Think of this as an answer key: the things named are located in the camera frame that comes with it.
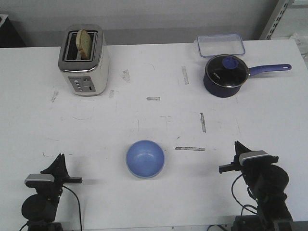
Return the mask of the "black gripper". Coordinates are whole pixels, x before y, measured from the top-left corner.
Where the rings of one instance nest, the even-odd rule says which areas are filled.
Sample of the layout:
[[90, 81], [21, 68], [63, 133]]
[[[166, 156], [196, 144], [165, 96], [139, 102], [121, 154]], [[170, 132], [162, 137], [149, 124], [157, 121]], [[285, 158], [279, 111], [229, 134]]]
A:
[[71, 177], [68, 174], [68, 170], [65, 163], [65, 155], [59, 154], [54, 162], [45, 170], [42, 170], [40, 172], [45, 179], [47, 177], [51, 178], [53, 177], [53, 180], [48, 183], [43, 183], [42, 187], [40, 187], [39, 192], [45, 192], [45, 193], [54, 193], [58, 192], [62, 189], [64, 184], [72, 183], [72, 184], [81, 184], [82, 183], [82, 177]]
[[261, 170], [268, 167], [270, 164], [277, 163], [279, 160], [278, 156], [269, 155], [268, 157], [249, 160], [244, 166], [241, 166], [238, 160], [239, 156], [251, 152], [252, 150], [245, 147], [239, 141], [236, 141], [234, 146], [235, 156], [233, 161], [230, 164], [219, 166], [218, 172], [221, 174], [228, 171], [240, 171], [244, 177], [246, 185], [254, 185], [257, 182]]

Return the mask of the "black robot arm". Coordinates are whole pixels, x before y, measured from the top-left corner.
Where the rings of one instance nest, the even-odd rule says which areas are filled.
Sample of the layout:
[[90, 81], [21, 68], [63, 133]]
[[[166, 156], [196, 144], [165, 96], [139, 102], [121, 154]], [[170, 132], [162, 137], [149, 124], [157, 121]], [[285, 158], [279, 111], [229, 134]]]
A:
[[240, 215], [233, 231], [293, 231], [293, 218], [286, 206], [284, 190], [289, 183], [285, 170], [277, 166], [279, 158], [267, 152], [252, 151], [239, 141], [234, 143], [235, 156], [228, 165], [219, 166], [219, 173], [240, 171], [248, 194], [257, 203], [255, 215]]
[[26, 177], [25, 185], [36, 190], [36, 194], [23, 202], [21, 209], [29, 231], [63, 230], [62, 224], [55, 222], [55, 217], [63, 188], [68, 189], [66, 183], [80, 184], [82, 178], [69, 176], [64, 154], [59, 154], [45, 170]]

